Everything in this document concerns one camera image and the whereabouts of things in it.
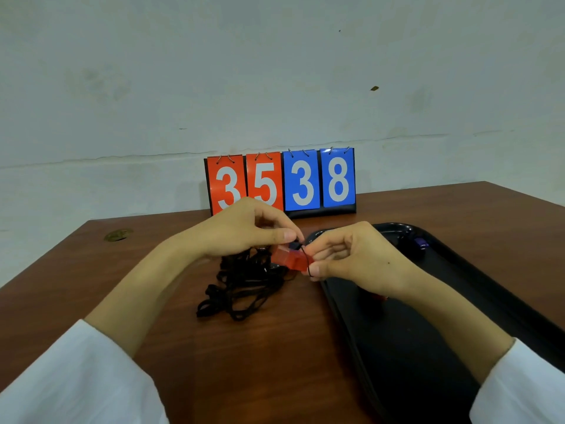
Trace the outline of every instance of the brown tabletop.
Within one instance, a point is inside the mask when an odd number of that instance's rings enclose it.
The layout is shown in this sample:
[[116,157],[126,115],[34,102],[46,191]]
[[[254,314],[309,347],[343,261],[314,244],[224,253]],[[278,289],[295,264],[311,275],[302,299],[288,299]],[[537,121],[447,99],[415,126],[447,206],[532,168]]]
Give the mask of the brown tabletop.
[[[305,235],[367,220],[432,235],[565,329],[565,207],[490,183],[357,196],[356,215],[302,219]],[[157,243],[207,210],[88,221],[0,289],[0,390]],[[131,236],[105,242],[109,231]],[[217,262],[186,274],[136,356],[171,423],[368,423],[371,417],[318,284],[286,283],[241,323],[197,320]]]

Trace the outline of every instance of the black tray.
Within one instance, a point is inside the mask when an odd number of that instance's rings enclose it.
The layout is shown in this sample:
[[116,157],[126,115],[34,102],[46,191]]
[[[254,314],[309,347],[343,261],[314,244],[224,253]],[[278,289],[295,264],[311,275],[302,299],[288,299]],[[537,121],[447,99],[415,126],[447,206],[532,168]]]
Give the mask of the black tray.
[[[565,371],[565,332],[559,327],[426,231],[402,223],[375,228],[420,268]],[[322,232],[310,235],[307,242]],[[414,239],[424,239],[429,247],[406,248],[416,244]],[[351,281],[330,278],[321,285],[345,332],[363,389],[385,421],[470,421],[479,384],[431,324],[397,300],[379,305]]]

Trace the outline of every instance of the tangled black lanyard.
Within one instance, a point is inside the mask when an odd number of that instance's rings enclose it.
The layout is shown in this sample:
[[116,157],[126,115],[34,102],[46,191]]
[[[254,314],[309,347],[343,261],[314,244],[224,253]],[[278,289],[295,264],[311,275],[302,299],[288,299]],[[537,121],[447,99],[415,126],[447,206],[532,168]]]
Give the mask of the tangled black lanyard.
[[[272,267],[268,249],[249,249],[240,254],[222,257],[216,279],[224,287],[208,285],[208,299],[198,305],[197,317],[209,317],[226,311],[235,321],[242,321],[255,313],[269,296],[280,290],[290,273],[284,266]],[[255,296],[244,309],[233,308],[234,302]]]

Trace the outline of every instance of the white sleeve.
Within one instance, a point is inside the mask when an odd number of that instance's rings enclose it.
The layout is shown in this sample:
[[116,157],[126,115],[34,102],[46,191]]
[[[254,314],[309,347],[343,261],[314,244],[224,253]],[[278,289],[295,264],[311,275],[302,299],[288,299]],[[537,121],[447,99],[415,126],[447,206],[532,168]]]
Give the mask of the white sleeve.
[[478,391],[475,424],[565,422],[565,374],[516,339]]
[[0,393],[2,424],[168,423],[152,379],[80,320]]

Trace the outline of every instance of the number card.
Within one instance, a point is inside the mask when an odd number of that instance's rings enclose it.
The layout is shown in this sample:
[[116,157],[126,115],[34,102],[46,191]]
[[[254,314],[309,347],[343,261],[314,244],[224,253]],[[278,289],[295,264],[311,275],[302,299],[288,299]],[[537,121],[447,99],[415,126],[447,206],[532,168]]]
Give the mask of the number card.
[[246,155],[245,162],[248,195],[282,211],[283,170],[280,152]]
[[354,150],[320,149],[324,207],[355,204]]
[[285,151],[285,211],[320,208],[320,177],[316,150]]
[[205,168],[212,215],[247,196],[242,155],[209,157]]

